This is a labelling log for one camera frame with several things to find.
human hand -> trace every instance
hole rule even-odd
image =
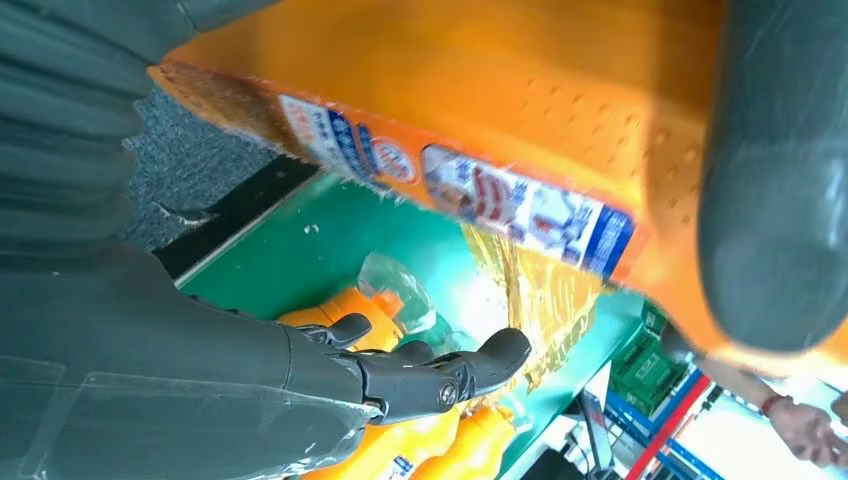
[[[810,405],[795,405],[790,398],[775,403],[769,420],[786,446],[799,460],[826,468],[848,467],[848,443],[830,427],[830,415]]]

robotic hand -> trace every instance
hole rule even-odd
[[[118,240],[145,69],[271,0],[0,0],[0,476],[262,478],[364,425],[443,412],[521,366],[515,330],[437,359],[342,349],[181,295]]]

bracelet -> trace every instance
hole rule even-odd
[[[760,411],[763,412],[763,415],[766,418],[771,418],[771,409],[774,407],[774,405],[777,402],[784,400],[784,399],[788,399],[790,402],[795,403],[795,401],[792,400],[792,397],[788,397],[786,395],[774,394],[771,397],[767,398],[765,402],[763,402],[763,406],[760,407]]]

clear plastic cover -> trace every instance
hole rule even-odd
[[[379,253],[365,257],[358,286],[369,297],[383,292],[397,295],[403,308],[394,321],[404,334],[422,332],[436,323],[436,307],[430,295],[415,276],[393,258]]]
[[[378,413],[266,386],[68,377],[0,357],[0,477],[282,478],[344,460]]]

green crate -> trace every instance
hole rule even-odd
[[[662,332],[668,324],[668,315],[658,306],[645,300],[645,305],[642,307],[642,321],[645,322],[645,328],[648,332],[654,334],[657,338],[661,338]]]
[[[651,416],[686,371],[687,366],[668,358],[654,333],[645,329],[613,360],[610,389]]]

